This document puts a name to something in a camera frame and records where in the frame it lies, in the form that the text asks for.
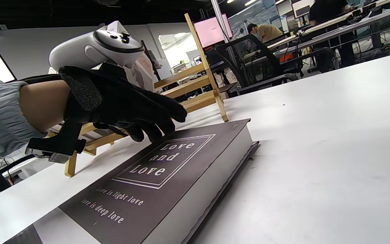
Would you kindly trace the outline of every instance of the black glove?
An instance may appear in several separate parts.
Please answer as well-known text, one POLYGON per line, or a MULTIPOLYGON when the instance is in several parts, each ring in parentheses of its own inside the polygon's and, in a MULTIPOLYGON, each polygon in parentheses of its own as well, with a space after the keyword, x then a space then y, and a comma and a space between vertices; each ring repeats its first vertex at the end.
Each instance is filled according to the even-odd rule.
POLYGON ((103 70, 66 66, 62 78, 70 87, 65 119, 93 122, 98 128, 114 125, 124 128, 135 141, 150 140, 175 131, 171 118, 186 119, 186 110, 175 100, 138 88, 123 77, 103 70))

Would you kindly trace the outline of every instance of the black book cover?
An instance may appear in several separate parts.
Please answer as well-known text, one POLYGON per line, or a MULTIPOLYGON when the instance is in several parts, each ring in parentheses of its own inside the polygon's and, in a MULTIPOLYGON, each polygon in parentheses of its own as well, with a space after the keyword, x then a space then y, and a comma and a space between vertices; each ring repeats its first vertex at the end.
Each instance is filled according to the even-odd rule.
POLYGON ((102 244, 140 244, 248 122, 176 131, 121 162, 59 208, 102 244))

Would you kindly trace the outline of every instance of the glass partition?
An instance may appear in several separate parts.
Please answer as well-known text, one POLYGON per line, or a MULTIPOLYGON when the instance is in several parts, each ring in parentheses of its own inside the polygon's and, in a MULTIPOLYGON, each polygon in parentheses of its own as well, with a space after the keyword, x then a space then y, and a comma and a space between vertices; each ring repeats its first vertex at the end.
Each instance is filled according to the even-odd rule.
POLYGON ((243 24, 244 20, 248 21, 248 23, 254 23, 257 25, 272 24, 283 31, 281 20, 274 0, 258 1, 243 11, 233 15, 228 20, 230 22, 234 37, 239 37, 240 29, 243 29, 243 35, 248 34, 246 27, 243 24))
POLYGON ((160 35, 159 42, 174 74, 195 65, 194 59, 199 56, 199 51, 192 34, 160 35))

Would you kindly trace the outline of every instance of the person in tan shirt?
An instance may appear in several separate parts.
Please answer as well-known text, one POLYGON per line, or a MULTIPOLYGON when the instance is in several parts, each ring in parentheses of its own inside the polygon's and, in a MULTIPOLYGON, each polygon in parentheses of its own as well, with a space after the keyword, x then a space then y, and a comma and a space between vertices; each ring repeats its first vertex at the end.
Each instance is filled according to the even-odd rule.
POLYGON ((278 29, 274 25, 261 24, 257 26, 256 24, 252 23, 248 25, 248 33, 251 33, 253 35, 257 34, 258 38, 263 43, 275 39, 276 37, 279 37, 283 34, 282 31, 280 31, 280 29, 278 29))

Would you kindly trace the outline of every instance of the wooden stand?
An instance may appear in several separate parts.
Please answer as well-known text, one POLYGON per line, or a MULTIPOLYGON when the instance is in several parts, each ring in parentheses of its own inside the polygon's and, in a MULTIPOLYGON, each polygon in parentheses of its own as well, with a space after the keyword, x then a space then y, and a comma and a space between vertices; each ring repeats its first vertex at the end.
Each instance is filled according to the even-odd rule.
MULTIPOLYGON (((171 98, 175 98, 175 97, 181 96, 181 95, 186 94, 190 91, 196 90, 198 88, 202 88, 203 86, 210 84, 210 85, 212 85, 212 88, 213 88, 212 91, 202 93, 193 99, 182 102, 181 104, 184 106, 186 111, 188 113, 190 113, 190 112, 198 110, 200 108, 204 108, 208 105, 217 103, 223 121, 228 121, 228 117, 227 117, 226 112, 225 112, 225 107, 223 106, 222 97, 221 97, 220 92, 218 90, 218 86, 216 85, 212 71, 210 70, 209 63, 207 62, 207 59, 205 57, 204 51, 203 51, 201 43, 199 41, 198 34, 196 33, 195 28, 192 24, 192 21, 189 18, 189 14, 185 14, 185 18, 186 18, 186 22, 189 25, 189 29, 190 29, 190 31, 195 39, 196 46, 197 46, 199 54, 201 56, 202 64, 195 65, 192 68, 186 69, 186 70, 181 71, 181 72, 179 72, 171 77, 160 80, 160 81, 155 83, 154 88, 156 88, 156 89, 162 88, 166 85, 172 84, 172 83, 177 82, 179 80, 182 80, 190 75, 194 75, 194 74, 199 73, 200 71, 205 70, 206 71, 205 76, 201 76, 198 79, 191 80, 183 85, 179 85, 176 88, 172 88, 168 91, 165 91, 164 93, 162 93, 162 95, 168 96, 171 98)), ((82 136, 83 134, 86 134, 86 133, 93 131, 95 129, 96 128, 93 126, 93 123, 88 123, 88 124, 85 124, 82 126, 81 132, 79 134, 80 134, 80 136, 82 136)), ((48 136, 54 136, 54 135, 55 135, 55 133, 50 132, 48 136)), ((113 133, 111 135, 99 138, 95 141, 88 142, 85 149, 84 149, 84 152, 95 156, 96 149, 98 147, 105 145, 105 144, 108 144, 108 143, 113 144, 114 141, 121 139, 123 137, 124 136, 113 133)), ((69 177, 73 176, 74 172, 75 172, 75 168, 76 168, 76 153, 74 153, 74 155, 66 163, 65 175, 69 176, 69 177)))
POLYGON ((218 86, 216 85, 215 78, 213 77, 212 71, 210 70, 210 66, 209 63, 207 62, 207 58, 205 57, 204 50, 202 49, 198 34, 195 31, 195 28, 192 24, 189 14, 185 14, 185 18, 186 18, 186 22, 188 23, 189 29, 192 33, 192 36, 194 37, 196 46, 201 56, 202 64, 195 65, 194 67, 181 71, 171 77, 160 80, 155 83, 154 88, 156 89, 162 88, 166 85, 172 84, 174 82, 178 82, 179 80, 182 80, 188 76, 194 75, 196 73, 199 73, 200 71, 205 70, 205 72, 207 73, 205 76, 201 76, 183 85, 179 85, 178 87, 165 91, 162 93, 162 95, 175 98, 210 84, 212 85, 213 88, 212 91, 200 94, 193 99, 182 102, 181 104, 184 106, 186 111, 190 113, 200 108, 204 108, 210 104, 217 103, 223 121, 228 121, 225 107, 223 106, 223 99, 218 90, 218 86))
MULTIPOLYGON (((80 136, 87 134, 88 132, 91 132, 93 130, 96 130, 96 127, 93 126, 93 123, 88 123, 82 126, 81 131, 79 133, 80 136)), ((48 137, 55 136, 56 133, 53 131, 49 131, 48 137)), ((111 145, 114 143, 114 141, 123 138, 124 136, 118 135, 118 134, 110 134, 108 136, 104 136, 102 138, 96 139, 94 141, 88 142, 87 145, 85 146, 84 152, 95 156, 96 155, 96 150, 98 147, 103 146, 105 144, 110 143, 111 145)), ((74 176, 74 172, 76 169, 76 158, 77 158, 77 153, 74 152, 73 156, 67 161, 65 164, 65 171, 64 174, 66 176, 74 176)))

